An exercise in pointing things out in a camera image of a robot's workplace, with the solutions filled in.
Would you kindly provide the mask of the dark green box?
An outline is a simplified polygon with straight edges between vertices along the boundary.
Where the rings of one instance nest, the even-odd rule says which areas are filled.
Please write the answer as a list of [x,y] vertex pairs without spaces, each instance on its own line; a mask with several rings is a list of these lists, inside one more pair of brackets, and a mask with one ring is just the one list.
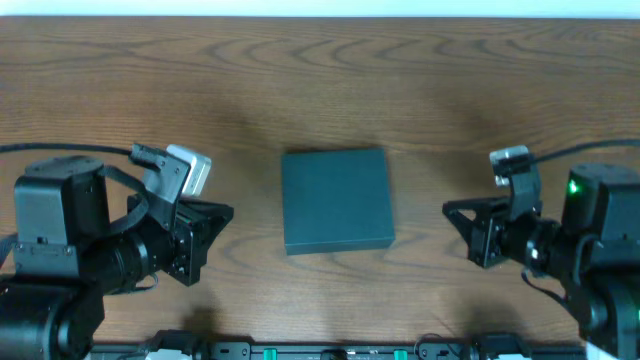
[[287,255],[377,250],[394,242],[382,148],[285,154],[281,180]]

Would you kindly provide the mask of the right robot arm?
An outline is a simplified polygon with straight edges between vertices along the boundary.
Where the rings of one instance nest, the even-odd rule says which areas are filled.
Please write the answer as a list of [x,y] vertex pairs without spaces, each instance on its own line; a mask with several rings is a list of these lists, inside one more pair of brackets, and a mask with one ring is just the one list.
[[542,215],[537,158],[513,148],[490,155],[502,197],[449,201],[442,212],[481,268],[510,259],[526,275],[551,277],[551,297],[579,335],[618,359],[639,356],[639,174],[581,163],[568,175],[560,220]]

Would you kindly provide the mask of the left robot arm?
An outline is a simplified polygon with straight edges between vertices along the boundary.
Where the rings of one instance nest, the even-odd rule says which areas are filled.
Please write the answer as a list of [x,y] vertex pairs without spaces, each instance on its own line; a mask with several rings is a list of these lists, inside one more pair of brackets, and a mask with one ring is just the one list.
[[100,145],[49,150],[16,180],[16,230],[1,241],[15,264],[1,280],[5,359],[85,357],[106,297],[152,290],[160,273],[196,284],[234,215],[201,199],[212,162],[190,149],[133,145],[141,177],[104,163]]

